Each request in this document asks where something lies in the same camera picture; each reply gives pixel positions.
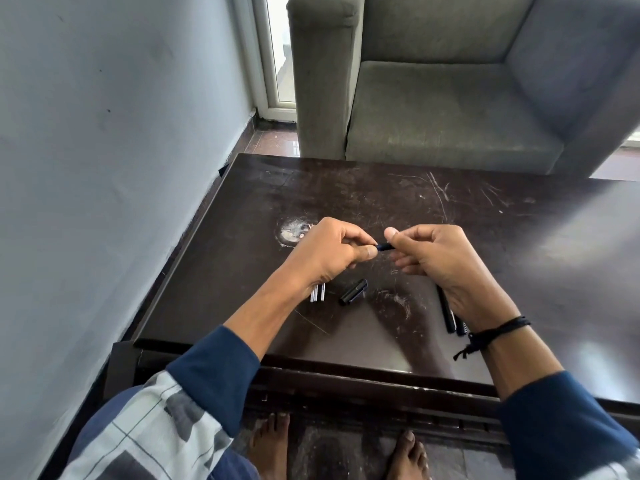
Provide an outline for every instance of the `table top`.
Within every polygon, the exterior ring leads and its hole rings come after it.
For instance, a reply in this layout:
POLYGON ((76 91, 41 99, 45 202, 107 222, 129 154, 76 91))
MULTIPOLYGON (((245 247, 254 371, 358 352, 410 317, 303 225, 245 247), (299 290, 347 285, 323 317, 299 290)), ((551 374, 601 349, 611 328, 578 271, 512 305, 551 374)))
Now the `table top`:
MULTIPOLYGON (((224 322, 324 216, 379 242, 387 226, 454 223, 567 370, 596 397, 640 404, 640 185, 359 162, 239 155, 136 341, 185 348, 224 322)), ((446 333, 435 286, 382 253, 302 302, 266 360, 428 387, 483 387, 480 354, 446 333), (337 298, 366 278, 350 306, 337 298)))

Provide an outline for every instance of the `black pen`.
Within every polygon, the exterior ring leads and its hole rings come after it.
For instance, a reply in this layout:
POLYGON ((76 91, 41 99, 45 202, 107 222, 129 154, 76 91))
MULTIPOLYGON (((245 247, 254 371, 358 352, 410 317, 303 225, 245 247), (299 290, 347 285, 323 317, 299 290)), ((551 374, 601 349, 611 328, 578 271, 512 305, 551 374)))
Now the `black pen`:
POLYGON ((446 295, 442 288, 436 285, 438 290, 438 297, 440 298, 440 304, 442 306, 442 316, 444 317, 444 326, 447 328, 448 333, 456 332, 456 320, 451 311, 451 307, 449 306, 449 300, 447 300, 446 295))

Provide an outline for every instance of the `navy blue sleeve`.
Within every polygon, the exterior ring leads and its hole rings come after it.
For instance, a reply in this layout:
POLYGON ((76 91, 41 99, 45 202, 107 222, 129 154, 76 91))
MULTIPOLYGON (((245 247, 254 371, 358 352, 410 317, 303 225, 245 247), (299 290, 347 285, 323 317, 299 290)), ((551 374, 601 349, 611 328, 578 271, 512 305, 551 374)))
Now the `navy blue sleeve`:
POLYGON ((635 454, 638 441, 568 372, 512 394, 499 412, 518 480, 574 479, 635 454))
POLYGON ((249 346, 219 326, 166 370, 233 437, 240 430, 246 392, 258 368, 260 361, 249 346))

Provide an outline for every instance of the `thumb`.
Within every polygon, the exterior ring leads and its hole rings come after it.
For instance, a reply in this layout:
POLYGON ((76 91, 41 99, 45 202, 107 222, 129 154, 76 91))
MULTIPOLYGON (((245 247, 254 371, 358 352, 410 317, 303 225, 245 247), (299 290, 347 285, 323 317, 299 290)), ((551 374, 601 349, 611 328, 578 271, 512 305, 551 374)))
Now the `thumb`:
POLYGON ((351 249, 353 249, 353 261, 351 262, 368 261, 378 255, 375 246, 352 246, 351 249))
POLYGON ((423 243, 414 241, 411 237, 402 232, 398 232, 398 230, 393 227, 387 227, 385 229, 385 238, 393 247, 406 255, 418 257, 420 254, 423 243))

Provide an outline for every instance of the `wall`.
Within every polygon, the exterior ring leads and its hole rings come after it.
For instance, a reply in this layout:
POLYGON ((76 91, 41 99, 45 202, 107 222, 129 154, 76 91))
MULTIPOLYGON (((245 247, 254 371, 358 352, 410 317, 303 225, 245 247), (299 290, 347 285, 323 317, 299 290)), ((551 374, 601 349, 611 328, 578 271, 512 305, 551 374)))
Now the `wall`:
POLYGON ((229 0, 0 0, 0 478, 33 479, 244 128, 229 0))

